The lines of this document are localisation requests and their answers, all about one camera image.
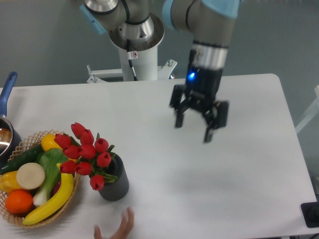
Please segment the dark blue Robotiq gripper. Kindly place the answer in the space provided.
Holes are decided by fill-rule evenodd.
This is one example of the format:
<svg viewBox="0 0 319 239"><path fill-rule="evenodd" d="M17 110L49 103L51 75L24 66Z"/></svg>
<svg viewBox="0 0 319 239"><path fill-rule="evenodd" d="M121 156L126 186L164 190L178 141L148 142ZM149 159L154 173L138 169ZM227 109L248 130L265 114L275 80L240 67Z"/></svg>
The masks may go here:
<svg viewBox="0 0 319 239"><path fill-rule="evenodd" d="M204 143L212 141L215 131L226 127L229 102L216 101L223 70L211 70L191 66L188 68L185 85L174 85L169 106L174 108L175 128L183 125L184 112L191 108L200 113L206 122Z"/></svg>

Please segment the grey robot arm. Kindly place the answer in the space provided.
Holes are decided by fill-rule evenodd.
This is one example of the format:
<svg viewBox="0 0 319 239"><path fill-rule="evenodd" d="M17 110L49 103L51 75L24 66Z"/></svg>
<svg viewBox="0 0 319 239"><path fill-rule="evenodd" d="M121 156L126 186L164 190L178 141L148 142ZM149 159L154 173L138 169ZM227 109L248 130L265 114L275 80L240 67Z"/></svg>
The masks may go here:
<svg viewBox="0 0 319 239"><path fill-rule="evenodd" d="M237 0L166 0L157 17L148 0L86 0L80 10L94 31L108 33L118 48L125 81L158 78L157 47L165 26L193 34L185 83L174 86L170 106L177 128L186 110L201 113L207 125L204 141L210 142L227 124L229 103L216 94L239 5Z"/></svg>

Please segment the bare human hand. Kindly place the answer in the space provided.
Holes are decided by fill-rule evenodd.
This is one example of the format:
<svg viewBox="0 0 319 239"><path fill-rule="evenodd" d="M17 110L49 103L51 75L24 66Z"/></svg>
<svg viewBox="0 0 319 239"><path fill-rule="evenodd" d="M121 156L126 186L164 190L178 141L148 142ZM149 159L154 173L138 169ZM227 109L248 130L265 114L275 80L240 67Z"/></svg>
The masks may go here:
<svg viewBox="0 0 319 239"><path fill-rule="evenodd" d="M111 236L111 239L126 239L134 227L134 222L134 211L131 207L127 207L123 210L120 226Z"/></svg>

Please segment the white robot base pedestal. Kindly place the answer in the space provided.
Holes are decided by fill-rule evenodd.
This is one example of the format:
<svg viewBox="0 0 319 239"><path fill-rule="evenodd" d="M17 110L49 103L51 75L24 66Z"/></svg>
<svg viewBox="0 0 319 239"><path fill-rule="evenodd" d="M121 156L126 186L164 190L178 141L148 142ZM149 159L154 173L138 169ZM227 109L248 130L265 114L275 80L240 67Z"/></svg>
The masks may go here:
<svg viewBox="0 0 319 239"><path fill-rule="evenodd" d="M158 47L152 47L144 51L130 51L117 47L124 81L134 81L133 70L138 81L155 81L158 79Z"/></svg>

